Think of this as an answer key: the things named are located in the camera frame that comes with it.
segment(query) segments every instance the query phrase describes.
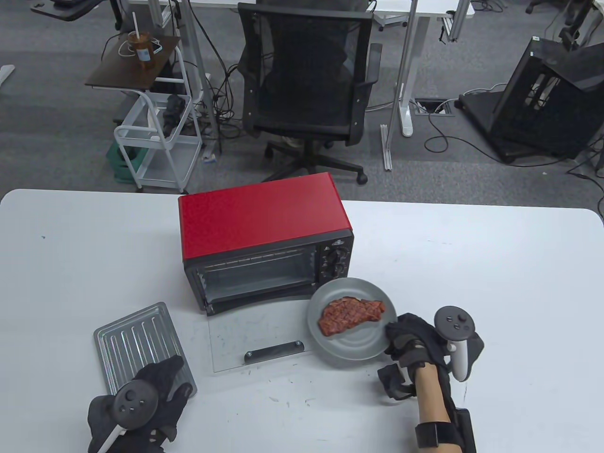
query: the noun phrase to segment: metal cart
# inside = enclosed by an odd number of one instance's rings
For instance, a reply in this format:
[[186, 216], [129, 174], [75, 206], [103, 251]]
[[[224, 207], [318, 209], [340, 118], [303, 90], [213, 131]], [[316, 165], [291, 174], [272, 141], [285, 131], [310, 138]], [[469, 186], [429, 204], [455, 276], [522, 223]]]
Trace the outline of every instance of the metal cart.
[[[188, 82], [184, 59], [178, 47], [175, 48], [176, 61], [180, 67], [182, 78], [157, 77], [156, 82], [182, 83], [186, 94], [179, 95], [185, 100], [185, 109], [181, 120], [172, 130], [169, 137], [163, 133], [163, 115], [169, 94], [144, 92], [137, 89], [121, 89], [138, 95], [130, 112], [126, 115], [121, 126], [114, 130], [115, 141], [120, 147], [121, 154], [137, 185], [137, 192], [143, 187], [176, 188], [180, 193], [187, 193], [185, 187], [199, 156], [202, 140], [197, 122], [197, 115], [191, 87]], [[182, 128], [191, 116], [195, 135], [181, 135]], [[147, 126], [135, 124], [147, 123]], [[147, 154], [138, 170], [132, 166], [128, 158], [126, 146], [147, 148]]]

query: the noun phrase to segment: oven control knob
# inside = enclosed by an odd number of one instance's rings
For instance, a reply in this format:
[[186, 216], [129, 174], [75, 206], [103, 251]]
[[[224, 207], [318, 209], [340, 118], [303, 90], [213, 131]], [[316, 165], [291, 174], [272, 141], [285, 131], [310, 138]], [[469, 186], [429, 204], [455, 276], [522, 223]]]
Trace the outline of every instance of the oven control knob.
[[332, 274], [332, 276], [333, 276], [334, 278], [339, 278], [339, 277], [341, 277], [343, 273], [344, 273], [344, 266], [343, 266], [343, 265], [336, 264], [336, 265], [333, 267], [333, 274]]
[[332, 263], [343, 263], [346, 255], [348, 255], [348, 251], [345, 248], [337, 248], [327, 255], [327, 259]]

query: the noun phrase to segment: gray plate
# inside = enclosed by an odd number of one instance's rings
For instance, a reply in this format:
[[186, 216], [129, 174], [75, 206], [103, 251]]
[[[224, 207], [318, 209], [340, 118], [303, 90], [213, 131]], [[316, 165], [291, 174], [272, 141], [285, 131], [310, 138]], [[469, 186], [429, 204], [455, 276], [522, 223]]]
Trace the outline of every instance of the gray plate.
[[[376, 323], [362, 323], [346, 332], [324, 336], [318, 324], [323, 310], [331, 301], [346, 296], [381, 300], [386, 305], [386, 312]], [[396, 310], [386, 293], [373, 283], [360, 278], [338, 278], [316, 290], [310, 299], [306, 319], [310, 333], [325, 351], [341, 359], [366, 360], [379, 355], [388, 347], [384, 326], [396, 321]]]

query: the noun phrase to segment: steak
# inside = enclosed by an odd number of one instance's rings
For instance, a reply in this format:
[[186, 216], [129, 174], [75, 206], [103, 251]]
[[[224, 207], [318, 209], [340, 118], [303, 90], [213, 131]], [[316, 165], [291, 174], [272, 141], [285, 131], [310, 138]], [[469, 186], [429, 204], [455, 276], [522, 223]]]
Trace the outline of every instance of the steak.
[[342, 297], [330, 302], [323, 310], [319, 328], [325, 336], [332, 336], [366, 323], [379, 321], [386, 306], [381, 300], [358, 300], [356, 297]]

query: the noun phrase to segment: cup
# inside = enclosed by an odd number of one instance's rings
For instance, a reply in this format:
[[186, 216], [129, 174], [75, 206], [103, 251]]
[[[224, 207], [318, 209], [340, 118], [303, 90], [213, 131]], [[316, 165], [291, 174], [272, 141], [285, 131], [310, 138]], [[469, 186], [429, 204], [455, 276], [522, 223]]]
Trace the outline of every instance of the cup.
[[136, 31], [131, 31], [128, 33], [128, 44], [132, 51], [137, 54], [138, 61], [141, 62], [143, 69], [151, 69], [155, 66], [153, 43], [151, 43], [149, 33], [143, 31], [138, 37]]

